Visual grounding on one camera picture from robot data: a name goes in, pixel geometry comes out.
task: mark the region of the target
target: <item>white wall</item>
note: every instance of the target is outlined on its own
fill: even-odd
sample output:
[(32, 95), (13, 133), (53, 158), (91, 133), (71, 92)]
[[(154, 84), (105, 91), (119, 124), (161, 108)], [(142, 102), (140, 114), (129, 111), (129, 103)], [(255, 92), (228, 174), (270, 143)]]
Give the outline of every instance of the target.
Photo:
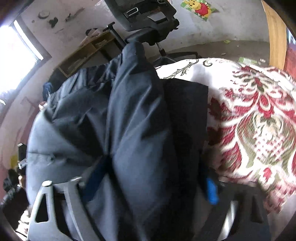
[(35, 73), (11, 104), (0, 126), (0, 199), (5, 194), (3, 179), (7, 177), (7, 169), (11, 168), (12, 156), (17, 154), (17, 144), (27, 143), (38, 104), (42, 101), (42, 85), (55, 65), (49, 60)]
[[(182, 8), (181, 2), (172, 0), (180, 26), (162, 42), (168, 51), (225, 39), (269, 41), (266, 16), (260, 0), (211, 0), (218, 12), (214, 12), (207, 21)], [(85, 10), (75, 19), (65, 22), (69, 13), (73, 14), (81, 7)], [(51, 13), (47, 19), (41, 20), (37, 15), (44, 9)], [(59, 21), (51, 28), (48, 20), (53, 17)], [(24, 11), (22, 18), (39, 42), (55, 57), (64, 57), (74, 51), (88, 28), (103, 29), (108, 23), (116, 22), (103, 0), (35, 0)], [(115, 28), (122, 35), (128, 35), (119, 24)], [(157, 48), (149, 47), (147, 55), (151, 57), (156, 54)]]

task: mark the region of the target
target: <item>concrete floor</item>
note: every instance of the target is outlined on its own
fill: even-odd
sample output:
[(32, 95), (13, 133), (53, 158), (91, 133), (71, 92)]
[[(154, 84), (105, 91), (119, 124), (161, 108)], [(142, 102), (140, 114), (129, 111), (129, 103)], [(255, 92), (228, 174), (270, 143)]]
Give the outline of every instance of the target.
[[(266, 60), (266, 63), (262, 63), (261, 67), (269, 66), (269, 43), (258, 42), (258, 41), (231, 41), (229, 44), (220, 42), (212, 42), (207, 44), (198, 44), (189, 47), (184, 47), (170, 51), (174, 52), (185, 52), (185, 51), (196, 51), (203, 58), (225, 58), (232, 61), (238, 61), (239, 57), (246, 57), (253, 60), (259, 61), (260, 59)], [(186, 56), (182, 59), (193, 58), (192, 56)]]

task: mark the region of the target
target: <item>window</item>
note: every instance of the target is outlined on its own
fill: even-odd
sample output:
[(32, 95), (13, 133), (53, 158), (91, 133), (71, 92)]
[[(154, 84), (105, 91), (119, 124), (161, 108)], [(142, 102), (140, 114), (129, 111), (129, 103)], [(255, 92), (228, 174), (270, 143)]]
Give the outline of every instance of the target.
[(3, 112), (32, 77), (51, 58), (21, 17), (0, 27), (0, 124)]

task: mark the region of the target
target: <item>floral blanket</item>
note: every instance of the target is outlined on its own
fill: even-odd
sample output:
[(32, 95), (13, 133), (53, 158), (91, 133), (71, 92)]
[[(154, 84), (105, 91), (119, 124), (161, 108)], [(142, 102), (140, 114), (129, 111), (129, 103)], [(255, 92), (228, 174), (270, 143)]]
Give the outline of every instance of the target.
[(156, 71), (162, 79), (209, 87), (206, 158), (231, 181), (258, 183), (266, 209), (279, 212), (296, 191), (294, 80), (275, 67), (218, 58), (182, 60)]

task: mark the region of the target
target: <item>sticker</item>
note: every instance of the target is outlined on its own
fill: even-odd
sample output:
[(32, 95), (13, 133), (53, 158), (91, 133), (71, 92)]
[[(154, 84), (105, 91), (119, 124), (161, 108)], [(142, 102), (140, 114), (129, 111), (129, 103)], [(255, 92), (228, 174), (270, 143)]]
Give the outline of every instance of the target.
[(242, 64), (257, 64), (256, 60), (245, 58), (245, 57), (240, 57), (239, 62)]
[(184, 0), (181, 3), (181, 7), (195, 13), (205, 21), (208, 19), (210, 14), (216, 10), (211, 7), (211, 4), (208, 4), (204, 0)]

